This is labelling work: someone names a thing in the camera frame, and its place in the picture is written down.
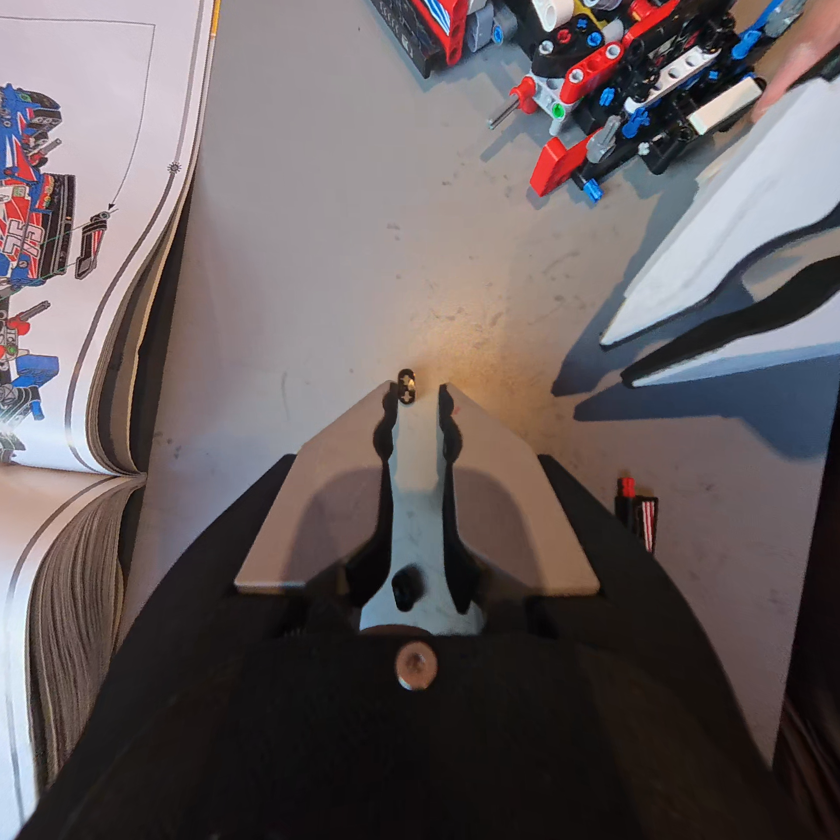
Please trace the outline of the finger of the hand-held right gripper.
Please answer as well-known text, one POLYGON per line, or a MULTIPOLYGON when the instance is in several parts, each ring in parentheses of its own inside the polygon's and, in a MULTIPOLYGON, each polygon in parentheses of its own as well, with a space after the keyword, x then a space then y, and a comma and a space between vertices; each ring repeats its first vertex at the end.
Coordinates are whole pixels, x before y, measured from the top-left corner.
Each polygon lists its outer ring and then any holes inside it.
POLYGON ((839 256, 816 261, 761 301, 701 323, 629 365, 637 389, 768 369, 839 353, 839 256))
POLYGON ((839 80, 817 77, 765 113, 627 287, 603 347, 702 304, 746 258, 834 210, 838 109, 839 80))

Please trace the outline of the open instruction book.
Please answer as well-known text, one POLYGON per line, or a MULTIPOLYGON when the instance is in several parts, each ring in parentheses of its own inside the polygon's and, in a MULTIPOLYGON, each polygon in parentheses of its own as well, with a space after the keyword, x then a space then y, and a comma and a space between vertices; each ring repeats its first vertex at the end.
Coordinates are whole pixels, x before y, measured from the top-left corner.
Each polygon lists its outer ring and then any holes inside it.
POLYGON ((117 645, 135 381, 219 6, 2 2, 2 838, 67 763, 117 645))

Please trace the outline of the toy brick vehicle chassis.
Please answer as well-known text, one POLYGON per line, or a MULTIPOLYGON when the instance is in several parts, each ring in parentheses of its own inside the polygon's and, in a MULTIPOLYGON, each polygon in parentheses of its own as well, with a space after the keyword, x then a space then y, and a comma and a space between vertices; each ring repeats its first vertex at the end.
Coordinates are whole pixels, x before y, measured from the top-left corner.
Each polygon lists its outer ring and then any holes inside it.
POLYGON ((574 184, 593 203, 633 158, 655 174, 689 147, 730 130, 766 87, 755 65, 805 2, 769 2, 737 31, 734 2, 575 2, 531 48, 531 69, 488 118, 551 120, 530 178, 546 196, 574 184))

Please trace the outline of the black striped panel with red pin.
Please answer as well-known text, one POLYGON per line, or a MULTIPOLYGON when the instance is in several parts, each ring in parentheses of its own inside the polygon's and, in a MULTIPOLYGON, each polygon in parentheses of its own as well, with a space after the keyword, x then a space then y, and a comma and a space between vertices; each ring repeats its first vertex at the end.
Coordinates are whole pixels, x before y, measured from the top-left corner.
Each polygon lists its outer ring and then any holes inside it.
POLYGON ((616 482, 614 513, 619 522, 655 555, 658 530, 659 498, 639 495, 635 479, 622 476, 616 482))

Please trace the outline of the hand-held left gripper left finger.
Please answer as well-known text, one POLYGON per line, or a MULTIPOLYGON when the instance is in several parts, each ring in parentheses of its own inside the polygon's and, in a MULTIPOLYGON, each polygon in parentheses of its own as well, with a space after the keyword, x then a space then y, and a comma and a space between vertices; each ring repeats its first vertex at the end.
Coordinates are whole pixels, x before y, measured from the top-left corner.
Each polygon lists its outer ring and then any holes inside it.
POLYGON ((243 562, 235 585, 282 594, 338 583, 363 606, 391 567, 389 459, 398 388, 378 385, 304 444, 243 562))

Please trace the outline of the person's right hand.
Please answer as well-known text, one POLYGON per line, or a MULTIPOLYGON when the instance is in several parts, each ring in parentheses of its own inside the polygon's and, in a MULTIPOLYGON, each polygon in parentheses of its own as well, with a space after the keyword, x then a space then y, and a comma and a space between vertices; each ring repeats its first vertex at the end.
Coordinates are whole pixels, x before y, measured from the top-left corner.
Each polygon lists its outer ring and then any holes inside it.
POLYGON ((788 89, 839 43, 839 6, 836 2, 814 3, 792 33, 791 48, 751 111, 756 123, 788 89))

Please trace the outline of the striped toy brick truck body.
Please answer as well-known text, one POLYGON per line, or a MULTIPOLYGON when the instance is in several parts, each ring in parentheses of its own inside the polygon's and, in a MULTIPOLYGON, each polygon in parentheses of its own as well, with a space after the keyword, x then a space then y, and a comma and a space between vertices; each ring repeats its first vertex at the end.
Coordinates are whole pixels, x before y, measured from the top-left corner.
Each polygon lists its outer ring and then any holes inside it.
POLYGON ((493 42, 500 2, 370 1, 419 76, 455 67, 493 42))

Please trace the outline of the grey desk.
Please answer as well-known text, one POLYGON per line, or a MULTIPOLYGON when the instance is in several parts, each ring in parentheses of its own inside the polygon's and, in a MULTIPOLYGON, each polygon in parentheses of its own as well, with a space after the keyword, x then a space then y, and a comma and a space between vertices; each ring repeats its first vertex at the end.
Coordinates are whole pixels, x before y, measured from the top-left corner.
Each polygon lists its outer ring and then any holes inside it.
POLYGON ((771 758, 838 361, 633 392, 679 328, 598 336, 714 149, 640 161, 591 206, 529 177, 542 114, 494 131, 528 63, 423 80, 369 2, 222 2, 129 627, 183 550, 281 456, 401 368, 453 382, 608 507, 657 495, 658 559, 771 758))

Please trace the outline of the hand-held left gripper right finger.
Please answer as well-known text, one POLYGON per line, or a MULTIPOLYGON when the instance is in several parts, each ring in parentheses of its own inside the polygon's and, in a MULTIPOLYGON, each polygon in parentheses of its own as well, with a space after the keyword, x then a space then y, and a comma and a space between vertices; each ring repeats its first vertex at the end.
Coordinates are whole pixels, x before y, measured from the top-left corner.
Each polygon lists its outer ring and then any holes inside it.
POLYGON ((438 390, 444 575, 457 613, 601 584, 539 458, 459 388, 438 390))

